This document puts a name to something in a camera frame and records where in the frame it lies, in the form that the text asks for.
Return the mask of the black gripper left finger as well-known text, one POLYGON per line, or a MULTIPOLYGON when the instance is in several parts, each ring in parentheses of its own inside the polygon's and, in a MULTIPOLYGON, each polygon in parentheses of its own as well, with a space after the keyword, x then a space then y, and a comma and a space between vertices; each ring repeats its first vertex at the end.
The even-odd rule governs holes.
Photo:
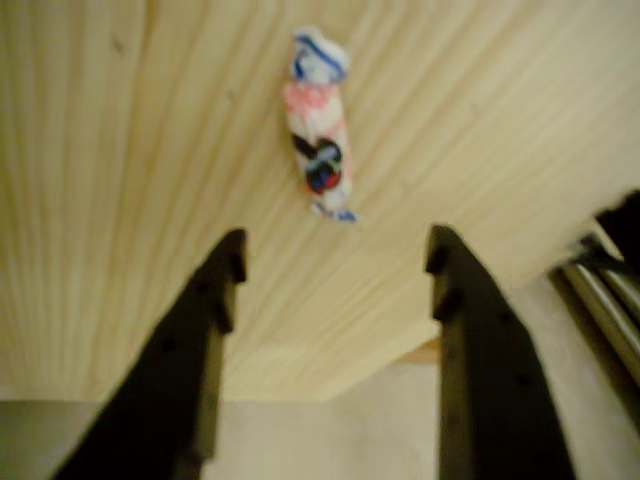
POLYGON ((247 279, 247 233, 227 232, 159 320, 56 479, 198 479, 215 455, 224 341, 247 279))

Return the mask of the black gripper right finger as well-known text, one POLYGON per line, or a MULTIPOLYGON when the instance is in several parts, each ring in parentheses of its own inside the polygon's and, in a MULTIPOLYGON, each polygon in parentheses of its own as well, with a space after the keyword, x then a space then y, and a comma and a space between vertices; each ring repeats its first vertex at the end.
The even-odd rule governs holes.
POLYGON ((573 479, 534 343, 458 233, 431 228, 425 270, 441 325, 441 479, 573 479))

